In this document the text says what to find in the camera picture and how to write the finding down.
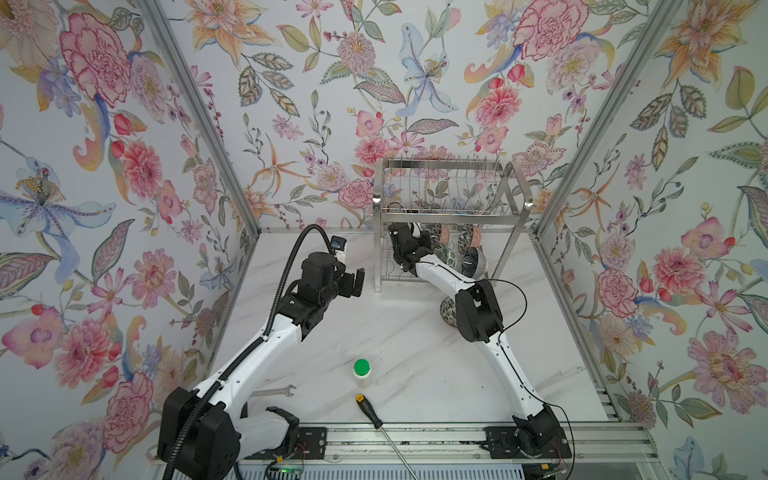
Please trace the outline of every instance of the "black mounting plate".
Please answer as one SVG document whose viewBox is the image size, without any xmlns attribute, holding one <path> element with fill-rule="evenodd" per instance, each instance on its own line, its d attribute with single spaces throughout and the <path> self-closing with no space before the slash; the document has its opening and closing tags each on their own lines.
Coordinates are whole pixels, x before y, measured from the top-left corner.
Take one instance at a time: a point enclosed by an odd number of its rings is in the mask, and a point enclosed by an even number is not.
<svg viewBox="0 0 768 480">
<path fill-rule="evenodd" d="M 291 460 L 301 460 L 302 457 L 305 460 L 323 460 L 326 457 L 327 436 L 328 429 L 325 427 L 299 427 L 299 436 L 296 439 L 296 444 L 306 443 L 306 447 L 304 447 L 304 453 L 296 453 Z M 263 452 L 254 453 L 245 459 L 274 460 L 278 456 L 277 450 L 264 450 Z"/>
<path fill-rule="evenodd" d="M 515 438 L 517 429 L 518 427 L 514 425 L 485 427 L 485 441 L 491 458 L 527 458 L 518 450 Z M 570 458 L 573 455 L 571 443 L 565 438 L 563 429 L 559 429 L 551 441 L 560 449 L 560 453 L 558 454 L 558 450 L 548 443 L 541 452 L 541 458 Z"/>
</svg>

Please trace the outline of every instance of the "screwdriver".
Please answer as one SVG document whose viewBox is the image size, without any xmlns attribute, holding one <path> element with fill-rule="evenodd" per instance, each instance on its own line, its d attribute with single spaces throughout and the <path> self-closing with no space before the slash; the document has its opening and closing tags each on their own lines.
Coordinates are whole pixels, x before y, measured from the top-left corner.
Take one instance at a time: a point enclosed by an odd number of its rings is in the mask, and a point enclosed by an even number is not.
<svg viewBox="0 0 768 480">
<path fill-rule="evenodd" d="M 411 472 L 411 476 L 413 477 L 413 480 L 419 480 L 419 477 L 416 476 L 416 473 L 411 470 L 411 466 L 408 465 L 408 462 L 402 457 L 402 454 L 397 449 L 395 444 L 392 442 L 392 439 L 389 437 L 389 435 L 386 434 L 386 430 L 382 427 L 384 422 L 382 422 L 379 417 L 376 415 L 376 412 L 373 410 L 373 405 L 371 405 L 371 402 L 368 401 L 366 396 L 364 396 L 362 393 L 359 394 L 356 398 L 357 405 L 360 407 L 363 413 L 366 414 L 366 417 L 373 422 L 373 428 L 381 430 L 381 433 L 384 434 L 384 437 L 386 438 L 386 441 L 389 442 L 389 444 L 392 446 L 393 449 L 395 449 L 395 453 L 398 457 L 402 460 L 403 465 L 406 466 L 409 472 Z"/>
</svg>

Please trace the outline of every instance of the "green bottle cap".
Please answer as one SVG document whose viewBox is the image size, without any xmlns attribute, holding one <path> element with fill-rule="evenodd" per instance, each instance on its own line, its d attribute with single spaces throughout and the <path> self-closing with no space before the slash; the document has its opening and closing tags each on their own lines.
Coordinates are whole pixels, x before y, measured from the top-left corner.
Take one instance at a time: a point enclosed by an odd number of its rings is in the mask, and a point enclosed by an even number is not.
<svg viewBox="0 0 768 480">
<path fill-rule="evenodd" d="M 360 359 L 357 362 L 355 362 L 355 374 L 358 376 L 365 376 L 368 375 L 368 372 L 371 371 L 371 364 L 368 363 L 368 360 L 366 359 Z"/>
</svg>

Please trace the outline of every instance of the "metal dish rack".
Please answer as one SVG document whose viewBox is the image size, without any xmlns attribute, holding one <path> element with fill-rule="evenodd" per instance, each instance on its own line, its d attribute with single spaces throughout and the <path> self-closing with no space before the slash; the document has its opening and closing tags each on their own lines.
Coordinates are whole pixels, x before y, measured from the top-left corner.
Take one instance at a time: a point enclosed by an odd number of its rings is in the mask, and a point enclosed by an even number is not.
<svg viewBox="0 0 768 480">
<path fill-rule="evenodd" d="M 514 193 L 510 179 L 518 181 Z M 523 196 L 521 207 L 515 203 L 517 192 Z M 511 228 L 493 272 L 492 278 L 498 278 L 531 208 L 531 187 L 513 161 L 502 166 L 499 159 L 480 157 L 379 160 L 373 182 L 374 290 L 381 291 L 383 280 L 419 281 L 395 263 L 386 224 L 441 223 L 454 231 L 461 225 L 479 225 L 481 231 L 494 225 Z"/>
</svg>

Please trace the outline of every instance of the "bottle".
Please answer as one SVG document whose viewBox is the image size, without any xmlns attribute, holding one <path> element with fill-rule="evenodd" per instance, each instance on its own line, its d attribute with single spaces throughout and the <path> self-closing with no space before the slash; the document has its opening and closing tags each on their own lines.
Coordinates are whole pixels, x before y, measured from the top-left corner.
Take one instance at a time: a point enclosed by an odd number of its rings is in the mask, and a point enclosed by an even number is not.
<svg viewBox="0 0 768 480">
<path fill-rule="evenodd" d="M 371 364 L 366 359 L 359 359 L 354 367 L 355 383 L 361 389 L 367 388 L 373 382 L 371 375 Z"/>
</svg>

